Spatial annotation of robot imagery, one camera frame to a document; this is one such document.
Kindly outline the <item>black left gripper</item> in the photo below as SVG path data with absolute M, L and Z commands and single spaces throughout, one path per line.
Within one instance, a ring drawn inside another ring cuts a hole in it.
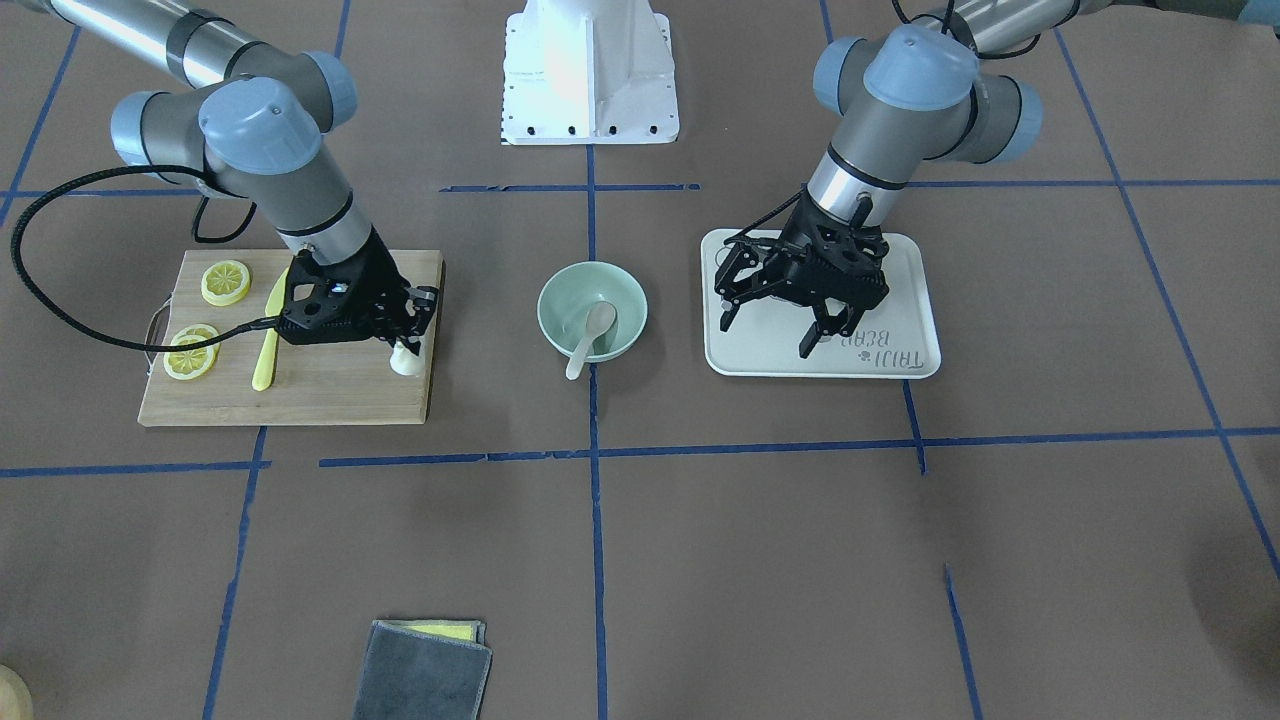
M 808 359 L 823 340 L 850 337 L 861 311 L 878 307 L 890 291 L 882 269 L 890 247 L 869 223 L 874 209 L 864 193 L 855 199 L 852 217 L 841 220 L 803 190 L 778 238 L 727 238 L 728 254 L 714 275 L 723 309 L 719 331 L 730 329 L 745 304 L 774 297 L 810 305 L 814 322 L 797 346 L 799 357 Z M 829 311 L 829 300 L 844 304 L 838 313 Z

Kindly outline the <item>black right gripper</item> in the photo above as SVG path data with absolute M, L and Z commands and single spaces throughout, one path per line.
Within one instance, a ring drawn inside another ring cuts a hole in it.
M 294 255 L 276 332 L 291 345 L 376 338 L 394 343 L 392 359 L 420 359 L 439 297 L 438 287 L 408 284 L 372 229 L 355 255 L 337 264 L 320 264 L 307 249 Z

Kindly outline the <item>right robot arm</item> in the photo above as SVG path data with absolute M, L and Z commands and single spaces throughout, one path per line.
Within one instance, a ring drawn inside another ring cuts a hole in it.
M 67 182 L 19 215 L 10 252 L 23 283 L 31 277 L 20 241 L 40 209 L 111 176 L 154 176 L 206 199 L 251 201 L 292 251 L 285 291 L 308 286 L 310 293 L 289 295 L 246 331 L 275 331 L 291 345 L 380 340 L 394 370 L 413 373 L 438 291 L 403 278 L 326 150 L 326 135 L 358 104 L 338 58 L 284 53 L 183 1 L 31 1 L 28 9 L 105 38 L 188 91 L 123 99 L 110 119 L 123 167 Z

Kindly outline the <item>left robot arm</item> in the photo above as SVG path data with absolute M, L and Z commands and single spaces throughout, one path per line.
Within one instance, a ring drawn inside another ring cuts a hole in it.
M 1044 120 L 1041 96 L 982 72 L 1100 1 L 951 1 L 901 20 L 883 38 L 835 40 L 813 76 L 819 102 L 840 115 L 812 178 L 782 210 L 774 238 L 744 228 L 726 240 L 714 274 L 728 331 L 748 304 L 777 299 L 812 311 L 799 345 L 850 336 L 890 293 L 882 225 L 925 161 L 991 164 L 1021 156 Z

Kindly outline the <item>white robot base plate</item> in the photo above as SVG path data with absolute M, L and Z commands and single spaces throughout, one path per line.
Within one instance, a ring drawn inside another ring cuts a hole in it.
M 504 26 L 500 141 L 672 143 L 680 136 L 669 18 L 648 1 L 527 1 Z

